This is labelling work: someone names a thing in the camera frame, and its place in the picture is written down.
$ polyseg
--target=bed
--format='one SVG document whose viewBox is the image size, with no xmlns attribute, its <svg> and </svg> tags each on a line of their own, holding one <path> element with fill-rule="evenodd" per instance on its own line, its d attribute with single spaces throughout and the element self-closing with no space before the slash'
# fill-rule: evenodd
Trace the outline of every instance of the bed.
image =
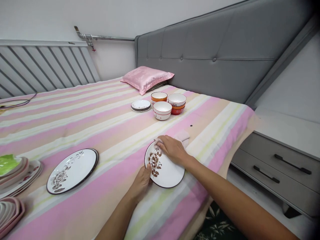
<svg viewBox="0 0 320 240">
<path fill-rule="evenodd" d="M 136 66 L 175 74 L 152 92 L 187 96 L 185 111 L 166 121 L 152 110 L 131 111 L 134 100 L 150 100 L 152 92 L 140 96 L 121 78 L 39 93 L 3 112 L 0 155 L 44 164 L 19 195 L 27 212 L 7 238 L 94 239 L 159 135 L 186 130 L 187 152 L 226 178 L 233 154 L 257 124 L 250 107 L 313 36 L 311 14 L 301 0 L 249 0 L 137 36 Z M 100 154 L 93 174 L 65 194 L 50 195 L 45 185 L 54 167 L 83 148 Z M 125 239 L 192 239 L 211 201 L 189 173 L 171 189 L 153 184 Z"/>
<path fill-rule="evenodd" d="M 8 239 L 93 239 L 144 165 L 146 148 L 162 134 L 190 134 L 189 154 L 222 176 L 240 143 L 254 129 L 255 115 L 243 104 L 171 85 L 154 91 L 187 96 L 181 115 L 158 121 L 152 110 L 131 111 L 137 89 L 119 79 L 39 93 L 26 106 L 0 115 L 0 155 L 41 160 L 41 176 L 19 198 L 27 213 Z M 100 160 L 79 187 L 50 195 L 46 181 L 65 156 L 94 148 Z M 171 189 L 153 184 L 137 206 L 126 239 L 177 239 L 205 202 L 207 192 L 186 173 Z"/>
</svg>

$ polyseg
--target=white wall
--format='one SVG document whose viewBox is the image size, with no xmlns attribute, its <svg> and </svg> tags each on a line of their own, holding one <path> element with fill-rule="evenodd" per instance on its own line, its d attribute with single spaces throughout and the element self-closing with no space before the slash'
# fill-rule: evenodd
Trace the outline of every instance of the white wall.
<svg viewBox="0 0 320 240">
<path fill-rule="evenodd" d="M 0 39 L 79 41 L 82 33 L 132 37 L 240 0 L 0 0 Z M 100 77 L 135 68 L 132 42 L 94 41 Z"/>
<path fill-rule="evenodd" d="M 320 123 L 320 32 L 255 105 Z"/>
</svg>

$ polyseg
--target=drawer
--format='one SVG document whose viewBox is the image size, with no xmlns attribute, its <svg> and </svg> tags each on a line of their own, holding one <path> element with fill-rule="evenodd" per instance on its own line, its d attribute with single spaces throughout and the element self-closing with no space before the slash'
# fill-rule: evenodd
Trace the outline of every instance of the drawer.
<svg viewBox="0 0 320 240">
<path fill-rule="evenodd" d="M 296 152 L 279 143 L 252 133 L 240 146 L 240 149 L 265 162 L 271 167 L 293 178 L 304 186 L 320 193 L 320 162 Z M 307 174 L 290 164 L 311 171 Z"/>
<path fill-rule="evenodd" d="M 232 162 L 309 216 L 317 216 L 320 194 L 238 149 Z"/>
</svg>

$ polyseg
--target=drawer handle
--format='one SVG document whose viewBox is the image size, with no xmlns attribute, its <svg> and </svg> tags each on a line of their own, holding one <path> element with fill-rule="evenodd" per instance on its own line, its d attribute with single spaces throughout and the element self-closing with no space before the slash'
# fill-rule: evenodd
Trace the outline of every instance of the drawer handle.
<svg viewBox="0 0 320 240">
<path fill-rule="evenodd" d="M 253 165 L 253 168 L 255 170 L 257 170 L 259 173 L 262 173 L 263 175 L 265 175 L 267 178 L 270 178 L 272 181 L 274 181 L 275 183 L 280 183 L 280 181 L 274 177 L 269 177 L 267 174 L 263 173 L 260 171 L 260 168 L 258 168 L 257 166 Z"/>
<path fill-rule="evenodd" d="M 291 163 L 289 163 L 289 162 L 287 162 L 287 161 L 283 160 L 283 157 L 279 156 L 278 154 L 275 154 L 275 155 L 274 155 L 274 157 L 275 157 L 276 159 L 279 159 L 280 161 L 285 162 L 286 164 L 289 164 L 290 166 L 292 166 L 292 167 L 294 167 L 294 168 L 296 168 L 296 169 L 300 170 L 301 172 L 304 172 L 304 173 L 309 174 L 309 175 L 311 175 L 311 174 L 312 174 L 312 172 L 311 172 L 310 170 L 308 170 L 308 169 L 305 169 L 305 168 L 299 168 L 299 167 L 297 167 L 297 166 L 295 166 L 295 165 L 293 165 L 293 164 L 291 164 Z"/>
</svg>

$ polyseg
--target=striped bedsheet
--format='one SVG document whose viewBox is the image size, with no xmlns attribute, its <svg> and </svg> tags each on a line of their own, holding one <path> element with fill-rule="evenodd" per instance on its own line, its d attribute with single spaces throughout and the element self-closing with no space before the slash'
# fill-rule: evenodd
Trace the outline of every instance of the striped bedsheet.
<svg viewBox="0 0 320 240">
<path fill-rule="evenodd" d="M 181 115 L 158 121 L 152 110 L 130 108 L 134 100 L 150 100 L 152 92 L 140 96 L 120 79 L 39 93 L 26 106 L 0 115 L 0 155 L 44 164 L 41 176 L 19 196 L 27 211 L 7 239 L 94 239 L 144 165 L 155 137 L 186 130 L 191 136 L 187 152 L 217 172 L 254 116 L 246 105 L 166 85 L 155 91 L 183 93 L 187 104 Z M 93 174 L 65 194 L 50 195 L 45 185 L 51 171 L 83 148 L 100 153 Z M 125 239 L 179 238 L 206 196 L 189 173 L 171 189 L 153 184 Z"/>
</svg>

